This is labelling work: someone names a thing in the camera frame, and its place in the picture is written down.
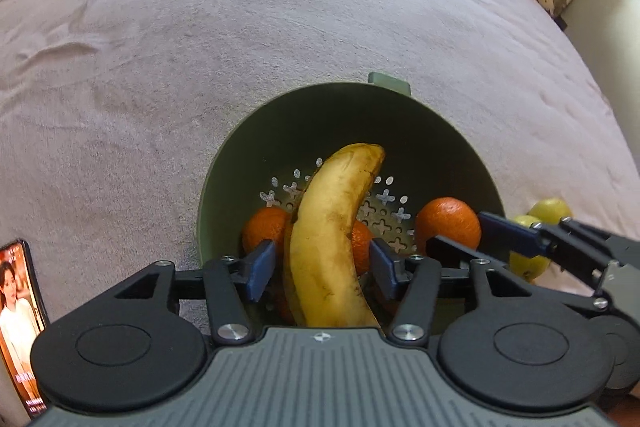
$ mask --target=metal screw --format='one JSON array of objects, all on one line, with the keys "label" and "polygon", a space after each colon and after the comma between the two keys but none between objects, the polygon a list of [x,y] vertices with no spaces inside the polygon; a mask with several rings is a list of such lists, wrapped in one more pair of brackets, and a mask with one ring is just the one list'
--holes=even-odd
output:
[{"label": "metal screw", "polygon": [[242,324],[225,324],[218,328],[218,335],[226,341],[241,341],[249,334],[249,328]]},{"label": "metal screw", "polygon": [[609,306],[609,301],[604,297],[597,297],[593,299],[593,305],[599,310],[604,310]]},{"label": "metal screw", "polygon": [[393,336],[401,341],[418,341],[424,336],[424,330],[415,324],[400,324],[392,331]]}]

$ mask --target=ripe banana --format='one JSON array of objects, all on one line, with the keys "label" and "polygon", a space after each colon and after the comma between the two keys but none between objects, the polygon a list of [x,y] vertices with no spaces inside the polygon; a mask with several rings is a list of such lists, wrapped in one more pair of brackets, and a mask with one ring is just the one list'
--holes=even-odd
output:
[{"label": "ripe banana", "polygon": [[362,295],[351,229],[385,151],[356,143],[309,182],[285,233],[284,288],[296,322],[311,328],[380,327]]}]

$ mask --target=ribbed plastic surface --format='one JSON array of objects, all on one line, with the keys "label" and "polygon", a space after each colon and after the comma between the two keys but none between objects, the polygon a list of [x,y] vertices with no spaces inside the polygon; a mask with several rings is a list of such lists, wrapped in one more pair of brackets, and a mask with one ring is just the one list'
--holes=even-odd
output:
[{"label": "ribbed plastic surface", "polygon": [[271,328],[222,349],[187,392],[142,412],[87,417],[50,409],[37,427],[599,427],[594,409],[555,419],[509,417],[460,396],[417,349],[376,330]]}]

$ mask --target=yellow lemon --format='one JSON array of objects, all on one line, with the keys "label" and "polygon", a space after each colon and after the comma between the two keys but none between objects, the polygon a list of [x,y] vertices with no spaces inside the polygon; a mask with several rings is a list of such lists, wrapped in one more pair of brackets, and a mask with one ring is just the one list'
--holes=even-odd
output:
[{"label": "yellow lemon", "polygon": [[569,205],[560,198],[548,198],[540,200],[529,211],[530,216],[537,217],[539,221],[550,225],[557,225],[563,217],[574,217]]},{"label": "yellow lemon", "polygon": [[[511,220],[523,227],[530,227],[533,223],[539,222],[540,218],[525,215],[512,217]],[[551,264],[551,261],[541,255],[529,259],[518,252],[510,251],[509,253],[509,269],[527,282],[540,277],[549,268],[549,264]]]}]

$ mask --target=mandarin orange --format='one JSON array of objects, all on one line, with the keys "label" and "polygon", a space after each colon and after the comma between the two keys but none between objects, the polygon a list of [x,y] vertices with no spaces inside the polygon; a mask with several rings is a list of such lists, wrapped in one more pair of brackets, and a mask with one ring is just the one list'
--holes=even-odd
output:
[{"label": "mandarin orange", "polygon": [[430,201],[415,216],[415,244],[420,253],[425,253],[427,240],[435,235],[475,250],[481,237],[478,216],[468,204],[455,198]]},{"label": "mandarin orange", "polygon": [[353,264],[358,276],[369,270],[369,241],[373,234],[363,222],[356,220],[351,230],[351,250],[353,250]]},{"label": "mandarin orange", "polygon": [[284,229],[289,213],[279,206],[264,206],[242,227],[242,248],[251,253],[263,239],[271,239],[276,244],[278,259],[284,256]]}]

